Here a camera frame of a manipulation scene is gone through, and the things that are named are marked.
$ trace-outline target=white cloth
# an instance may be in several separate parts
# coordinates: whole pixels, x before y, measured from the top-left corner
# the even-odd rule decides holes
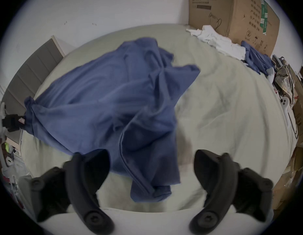
[[[233,44],[230,38],[218,34],[210,25],[204,25],[203,30],[186,29],[186,31],[191,33],[192,36],[196,36],[199,40],[215,47],[217,51],[226,56],[245,60],[245,48],[241,45]]]
[[[269,83],[273,83],[274,82],[274,78],[275,78],[275,70],[273,67],[270,67],[269,69],[266,70],[268,76],[267,76],[267,80],[269,81]]]
[[[95,39],[68,54],[50,73],[36,98],[57,78],[77,66],[113,51],[124,41],[154,37],[159,47],[174,54],[173,65],[196,64],[201,73],[175,107],[177,157],[181,184],[162,202],[135,203],[132,180],[109,173],[97,192],[102,208],[137,212],[171,212],[203,206],[205,191],[193,169],[197,149],[218,155],[228,152],[242,168],[249,167],[275,184],[296,145],[294,132],[272,85],[243,62],[229,58],[191,37],[184,25],[161,24],[125,29]],[[293,126],[295,119],[290,109]],[[33,177],[71,157],[23,132],[21,153]]]

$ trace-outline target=bed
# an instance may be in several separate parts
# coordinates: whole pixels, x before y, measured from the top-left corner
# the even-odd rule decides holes
[[[131,179],[110,173],[97,192],[103,208],[137,212],[171,212],[202,206],[205,191],[193,172],[196,150],[219,155],[228,152],[241,167],[249,167],[275,184],[296,145],[292,125],[287,127],[279,97],[266,77],[242,61],[218,53],[190,36],[186,25],[159,24],[114,32],[68,54],[38,89],[37,98],[57,78],[77,66],[115,50],[124,41],[154,37],[159,47],[174,54],[173,65],[196,64],[201,72],[175,107],[178,164],[181,184],[171,187],[172,195],[157,203],[135,203],[130,198]],[[70,160],[70,156],[22,133],[22,158],[32,175]]]

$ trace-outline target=wrinkled sheet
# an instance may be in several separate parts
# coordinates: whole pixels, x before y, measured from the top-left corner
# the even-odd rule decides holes
[[[241,167],[250,167],[275,184],[285,170],[296,139],[287,123],[279,97],[264,74],[242,61],[224,56],[190,36],[185,25],[160,24],[125,29],[95,39],[68,54],[46,78],[36,98],[63,74],[124,41],[154,37],[158,46],[174,54],[173,66],[196,64],[201,73],[175,106],[177,155],[181,184],[157,203],[135,203],[132,180],[110,173],[97,192],[100,206],[138,212],[171,212],[203,206],[206,193],[196,179],[193,159],[197,149],[221,155],[228,152]],[[288,109],[295,126],[294,115]],[[22,158],[36,177],[70,160],[70,156],[23,132]]]
[[[106,149],[135,202],[161,201],[180,183],[174,106],[200,72],[172,60],[153,38],[124,42],[26,98],[24,130],[69,155]]]

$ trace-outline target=cardboard box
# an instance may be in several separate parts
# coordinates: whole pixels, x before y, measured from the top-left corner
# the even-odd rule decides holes
[[[202,29],[208,24],[233,43],[244,40],[270,56],[280,20],[264,0],[189,0],[189,25]]]
[[[298,96],[297,100],[300,102],[300,104],[303,108],[303,85],[302,85],[301,81],[299,80],[299,77],[295,74],[294,70],[293,69],[290,69],[290,70],[291,70],[291,74],[294,79],[294,89]]]
[[[299,146],[301,143],[303,143],[303,108],[301,107],[299,100],[293,106],[292,110],[294,113],[299,135],[296,145]]]

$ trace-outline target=blue fabric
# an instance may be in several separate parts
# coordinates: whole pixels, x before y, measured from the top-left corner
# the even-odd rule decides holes
[[[245,61],[248,64],[248,67],[256,71],[258,74],[262,72],[268,76],[267,69],[273,66],[270,57],[261,54],[245,41],[241,42],[241,46],[245,47]]]
[[[172,60],[155,39],[124,42],[28,97],[25,130],[70,155],[107,149],[134,201],[161,201],[180,183],[174,106],[200,72]]]

